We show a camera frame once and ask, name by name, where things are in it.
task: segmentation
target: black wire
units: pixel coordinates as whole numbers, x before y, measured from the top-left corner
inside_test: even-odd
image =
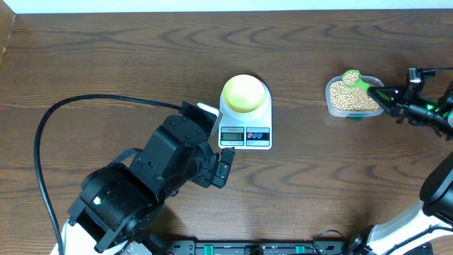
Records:
[[[91,94],[91,95],[82,95],[82,96],[74,96],[71,98],[66,98],[66,99],[54,104],[51,108],[49,108],[49,110],[47,110],[47,112],[42,117],[40,124],[38,125],[38,129],[36,130],[35,144],[34,144],[35,170],[36,170],[36,179],[38,180],[38,184],[40,186],[42,198],[44,199],[44,204],[47,208],[47,212],[49,213],[50,221],[52,222],[52,225],[54,227],[55,236],[57,238],[57,243],[58,243],[59,255],[64,255],[63,239],[62,239],[62,234],[60,233],[60,230],[59,230],[57,216],[55,216],[54,209],[50,202],[49,194],[47,193],[47,189],[45,187],[44,178],[42,176],[41,160],[40,160],[41,135],[42,135],[42,131],[44,130],[45,123],[47,122],[47,120],[49,120],[49,117],[52,115],[53,112],[55,112],[55,110],[57,110],[59,107],[65,105],[67,103],[71,103],[71,102],[79,101],[79,100],[86,100],[86,99],[115,99],[115,100],[129,101],[129,102],[134,102],[134,103],[144,103],[144,104],[153,105],[153,106],[163,106],[163,107],[173,108],[176,110],[181,109],[180,106],[175,106],[170,103],[161,103],[161,102],[149,101],[149,100],[138,99],[138,98],[130,98],[130,97],[126,97],[126,96]]]
[[[327,233],[336,233],[336,234],[339,234],[342,238],[343,238],[343,241],[345,242],[345,237],[336,229],[326,229],[324,231],[322,231],[321,233],[318,234],[318,236],[313,240],[313,249],[318,253],[318,254],[321,254],[321,252],[319,251],[318,247],[315,245],[315,242],[319,239],[319,237],[321,237],[322,235],[324,234],[327,234]],[[343,245],[343,247],[341,247],[341,252],[340,253],[337,253],[337,254],[334,254],[334,255],[340,255],[343,253],[343,250],[345,248],[345,245]]]
[[[453,232],[453,228],[451,228],[451,227],[429,227],[425,231],[420,232],[420,233],[416,234],[415,236],[408,238],[399,244],[395,244],[395,246],[393,248],[391,248],[390,250],[388,250],[384,255],[390,255],[392,252],[396,251],[397,249],[409,244],[410,242],[413,242],[413,241],[419,239],[420,237],[422,237],[426,234],[433,233],[435,230],[445,230],[445,231]]]
[[[453,70],[453,67],[440,67],[440,68],[426,69],[425,71],[444,71],[444,70]]]

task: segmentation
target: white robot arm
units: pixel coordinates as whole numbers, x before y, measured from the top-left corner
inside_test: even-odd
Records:
[[[345,254],[399,255],[453,234],[453,153],[425,180],[420,201],[398,217],[359,233]]]
[[[67,220],[64,223],[62,238],[65,255],[152,255],[152,253],[143,245],[137,242],[122,242],[112,248],[106,249],[103,253],[98,253],[94,246],[96,240],[78,223],[74,226]],[[55,245],[50,255],[58,255],[58,244]]]

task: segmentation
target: wooden table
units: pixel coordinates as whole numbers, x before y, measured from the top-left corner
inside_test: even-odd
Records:
[[[0,253],[55,245],[33,166],[33,138],[53,103],[105,93],[218,106],[224,82],[254,73],[273,95],[273,148],[238,152],[222,190],[194,183],[166,201],[156,232],[198,239],[346,236],[418,199],[453,142],[382,114],[334,118],[325,86],[347,69],[404,84],[409,67],[452,66],[453,11],[290,11],[21,15],[0,73]],[[438,98],[453,74],[425,86]],[[174,110],[85,101],[58,110],[42,166],[60,225],[89,173],[143,147]],[[217,148],[217,138],[211,138]],[[451,238],[436,254],[453,253]]]

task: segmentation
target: scale display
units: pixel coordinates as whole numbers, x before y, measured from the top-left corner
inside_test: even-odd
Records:
[[[225,141],[242,141],[242,134],[239,133],[223,133],[222,140]]]
[[[270,146],[270,128],[222,127],[220,144],[225,146],[267,147]]]

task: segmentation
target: black cable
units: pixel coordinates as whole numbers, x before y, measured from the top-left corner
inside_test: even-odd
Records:
[[[440,68],[426,69],[425,71],[444,71],[444,70],[453,70],[453,67],[440,67]]]
[[[59,230],[57,217],[55,216],[54,209],[50,202],[49,194],[47,193],[47,189],[45,187],[44,178],[42,176],[41,160],[40,160],[41,135],[42,135],[42,131],[44,130],[45,123],[47,122],[47,120],[49,120],[49,117],[52,115],[53,112],[55,112],[55,110],[57,110],[59,107],[65,105],[67,103],[71,103],[71,102],[79,101],[79,100],[86,100],[86,99],[116,99],[116,100],[129,101],[129,102],[134,102],[134,103],[144,103],[144,104],[148,104],[148,105],[152,105],[152,106],[163,106],[163,107],[173,108],[176,110],[181,109],[180,106],[175,106],[170,103],[161,103],[161,102],[149,101],[149,100],[138,99],[138,98],[130,98],[130,97],[126,97],[126,96],[91,94],[91,95],[82,95],[82,96],[74,96],[71,98],[66,98],[66,99],[54,104],[51,108],[49,108],[49,110],[47,110],[47,112],[42,117],[40,124],[38,125],[38,129],[36,130],[33,153],[34,153],[34,157],[35,157],[36,179],[38,180],[42,198],[44,199],[44,204],[45,204],[45,206],[47,208],[47,212],[49,213],[49,216],[50,216],[50,221],[52,222],[52,225],[54,227],[55,236],[57,238],[57,243],[58,243],[59,255],[64,255],[63,239],[62,239],[62,234],[60,233],[60,230]]]
[[[343,241],[345,242],[345,237],[336,229],[326,229],[324,231],[322,231],[321,233],[318,234],[318,236],[313,240],[313,249],[318,253],[318,254],[321,254],[321,252],[319,251],[318,247],[314,244],[318,239],[319,237],[321,237],[322,235],[324,234],[327,234],[327,233],[336,233],[336,234],[339,234],[341,236],[341,238],[343,238]],[[345,248],[345,245],[343,245],[343,247],[341,247],[341,252],[340,253],[337,253],[337,254],[334,254],[334,255],[340,255],[343,253],[343,250]]]
[[[142,152],[143,149],[139,148],[126,149],[124,152],[121,152],[121,154],[119,154],[114,160],[112,160],[111,163],[107,165],[107,167],[111,167],[118,163],[122,163],[124,160],[129,159],[130,157],[135,156],[137,154],[141,154]]]
[[[393,248],[391,248],[390,250],[388,250],[384,255],[390,255],[392,252],[396,251],[397,249],[407,245],[410,242],[413,242],[413,241],[419,239],[420,237],[422,237],[426,234],[430,234],[430,233],[434,232],[435,230],[445,230],[445,231],[453,232],[453,228],[451,228],[451,227],[429,227],[425,231],[420,232],[420,233],[416,234],[415,236],[408,238],[399,244],[395,244],[395,246]]]

